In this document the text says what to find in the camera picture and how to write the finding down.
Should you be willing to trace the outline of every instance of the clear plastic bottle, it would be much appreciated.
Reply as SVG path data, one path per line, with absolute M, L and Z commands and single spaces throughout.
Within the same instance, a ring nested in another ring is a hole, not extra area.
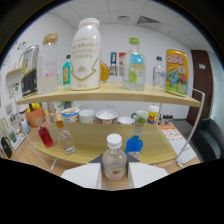
M 54 143 L 53 140 L 51 138 L 51 135 L 48 131 L 48 129 L 46 127 L 44 127 L 44 125 L 42 124 L 42 120 L 41 118 L 37 118 L 36 119 L 38 126 L 39 126 L 39 130 L 38 130 L 38 134 L 43 142 L 43 144 L 48 148 L 51 147 Z
M 44 37 L 43 52 L 37 62 L 38 94 L 53 92 L 57 89 L 57 40 L 57 33 L 49 33 Z
M 71 134 L 69 131 L 64 129 L 63 121 L 57 121 L 58 127 L 58 142 L 64 149 L 66 155 L 71 155 L 75 152 L 75 145 L 72 142 Z
M 127 140 L 125 148 L 125 153 L 133 156 L 136 159 L 138 159 L 143 147 L 143 141 L 141 140 L 142 128 L 142 124 L 135 123 L 133 135 Z
M 54 102 L 47 102 L 47 106 L 51 122 L 54 123 L 57 120 L 56 110 L 54 108 Z
M 145 57 L 139 52 L 139 39 L 129 38 L 130 51 L 124 57 L 123 88 L 145 89 Z
M 109 149 L 103 154 L 102 162 L 105 175 L 111 180 L 120 179 L 126 170 L 127 155 L 120 149 L 122 137 L 118 134 L 107 136 Z
M 162 66 L 162 58 L 156 57 L 157 65 L 153 68 L 153 86 L 158 88 L 165 87 L 165 70 Z
M 70 74 L 70 65 L 71 65 L 71 55 L 66 56 L 66 63 L 63 66 L 62 69 L 62 75 L 63 75 L 63 85 L 68 86 L 71 85 L 71 74 Z

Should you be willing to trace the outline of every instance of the bottle cap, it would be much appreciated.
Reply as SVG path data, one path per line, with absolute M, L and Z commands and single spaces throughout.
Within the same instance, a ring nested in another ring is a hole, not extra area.
M 97 28 L 100 26 L 100 21 L 96 18 L 86 18 L 80 21 L 79 23 L 79 29 L 83 26 L 88 26 L 88 25 L 95 25 Z
M 37 124 L 41 124 L 41 123 L 42 123 L 41 118 L 40 118 L 40 117 L 38 117 L 38 118 L 36 119 L 36 122 L 37 122 Z
M 64 126 L 63 121 L 57 121 L 56 125 L 58 128 L 62 128 Z
M 118 149 L 122 145 L 122 137 L 119 134 L 110 134 L 107 136 L 107 146 L 110 149 Z
M 49 33 L 44 37 L 43 44 L 56 43 L 58 40 L 57 33 Z
M 139 39 L 136 37 L 130 37 L 129 44 L 134 44 L 134 45 L 139 44 Z
M 154 112 L 154 113 L 157 113 L 159 111 L 159 107 L 155 106 L 154 104 L 153 105 L 150 105 L 149 106 L 149 110 Z

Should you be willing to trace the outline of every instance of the white bottle cap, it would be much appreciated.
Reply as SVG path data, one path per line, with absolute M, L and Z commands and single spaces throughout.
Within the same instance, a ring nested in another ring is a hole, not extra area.
M 152 112 L 155 112 L 157 113 L 159 111 L 159 107 L 155 106 L 154 104 L 153 105 L 150 105 L 149 106 L 149 110 L 152 111 Z
M 100 26 L 100 21 L 98 19 L 95 18 L 87 18 L 87 19 L 83 19 L 82 21 L 80 21 L 79 23 L 79 29 L 83 26 L 88 26 L 88 25 L 95 25 L 97 28 L 99 28 Z
M 122 145 L 122 137 L 119 134 L 110 134 L 107 136 L 107 146 L 110 149 L 118 149 Z

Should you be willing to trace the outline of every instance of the bowl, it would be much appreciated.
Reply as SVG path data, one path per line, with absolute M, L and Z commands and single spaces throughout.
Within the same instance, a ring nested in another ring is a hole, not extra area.
M 135 122 L 135 119 L 128 116 L 123 116 L 119 117 L 117 121 L 120 122 L 121 124 L 133 124 Z
M 102 124 L 111 124 L 117 117 L 117 113 L 113 110 L 100 110 L 96 113 L 96 118 L 102 121 Z

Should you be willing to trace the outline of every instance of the container lid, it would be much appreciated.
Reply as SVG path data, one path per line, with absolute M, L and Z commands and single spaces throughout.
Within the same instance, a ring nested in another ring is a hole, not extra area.
M 130 37 L 129 44 L 134 44 L 134 45 L 139 44 L 139 39 L 136 37 Z
M 122 137 L 119 134 L 110 134 L 107 136 L 107 146 L 110 149 L 118 149 L 122 145 Z
M 57 33 L 49 33 L 44 37 L 43 44 L 56 43 L 58 40 Z
M 157 107 L 157 106 L 155 106 L 153 104 L 153 105 L 150 105 L 149 106 L 149 110 L 152 111 L 152 112 L 158 112 L 159 111 L 159 107 Z
M 95 25 L 97 28 L 100 26 L 100 21 L 96 18 L 86 18 L 80 21 L 79 23 L 79 29 L 83 26 L 88 26 L 88 25 Z
M 41 118 L 40 118 L 40 117 L 38 117 L 38 118 L 36 119 L 36 122 L 37 122 L 37 124 L 41 124 L 41 123 L 42 123 Z
M 56 125 L 58 128 L 62 128 L 64 126 L 63 121 L 57 121 Z
M 72 117 L 79 113 L 79 108 L 68 108 L 61 112 L 61 115 L 64 117 Z

